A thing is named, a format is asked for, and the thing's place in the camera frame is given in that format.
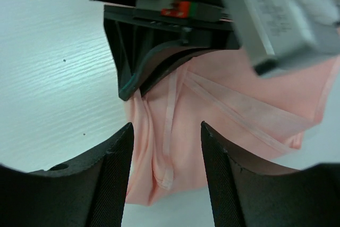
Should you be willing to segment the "pink satin napkin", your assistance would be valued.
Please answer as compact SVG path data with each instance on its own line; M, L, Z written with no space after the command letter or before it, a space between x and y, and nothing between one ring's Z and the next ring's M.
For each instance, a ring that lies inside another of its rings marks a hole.
M242 51L206 54L124 104L134 128L126 202L149 206L207 184L201 123L265 159L301 147L323 118L339 58L272 79L251 70Z

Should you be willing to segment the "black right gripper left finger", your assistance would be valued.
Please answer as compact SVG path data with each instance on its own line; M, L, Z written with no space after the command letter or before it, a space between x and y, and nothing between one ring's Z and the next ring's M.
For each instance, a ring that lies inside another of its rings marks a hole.
M1 166L1 226L120 226L133 142L128 123L47 171Z

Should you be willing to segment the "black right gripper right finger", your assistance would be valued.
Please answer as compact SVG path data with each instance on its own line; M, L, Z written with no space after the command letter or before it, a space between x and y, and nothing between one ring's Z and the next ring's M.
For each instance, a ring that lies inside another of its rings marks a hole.
M201 148L215 226L339 226L339 164L284 167L206 122Z

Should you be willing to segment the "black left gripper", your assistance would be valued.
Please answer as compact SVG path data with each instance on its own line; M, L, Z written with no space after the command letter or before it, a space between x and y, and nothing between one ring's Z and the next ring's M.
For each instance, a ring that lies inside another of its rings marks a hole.
M145 95L194 57L240 48L223 0L91 1L126 6L104 7L104 30L123 101L137 90Z

